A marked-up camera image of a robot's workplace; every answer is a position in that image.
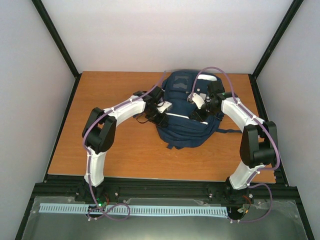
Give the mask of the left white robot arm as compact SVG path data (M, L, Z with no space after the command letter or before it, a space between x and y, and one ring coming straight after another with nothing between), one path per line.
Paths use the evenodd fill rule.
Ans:
M103 198L104 165L108 150L115 141L116 129L124 121L145 114L147 119L160 126L166 123L166 112L172 103L162 100L162 90L155 86L151 90L138 91L127 100L110 108L94 108L82 132L82 145L86 150L85 181L89 184L86 195L92 201Z

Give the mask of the navy blue backpack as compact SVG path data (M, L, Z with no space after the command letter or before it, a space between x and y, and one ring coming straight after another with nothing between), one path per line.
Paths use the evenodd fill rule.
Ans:
M172 72L161 84L164 91L162 99L172 104L166 112L167 126L156 126L159 137L167 143L167 148L196 148L201 146L214 133L237 133L240 130L221 129L224 114L220 111L210 114L204 121L191 119L197 107L187 100L198 71L183 69Z

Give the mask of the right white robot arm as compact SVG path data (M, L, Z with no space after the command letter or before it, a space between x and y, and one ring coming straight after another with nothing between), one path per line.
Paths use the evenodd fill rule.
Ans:
M227 115L242 133L239 148L240 163L225 181L224 195L231 198L251 188L251 182L262 171L276 170L280 165L277 126L253 114L236 96L225 92L221 83L211 82L208 87L209 101L192 91L187 100L196 105L192 113L199 120L205 114L221 111Z

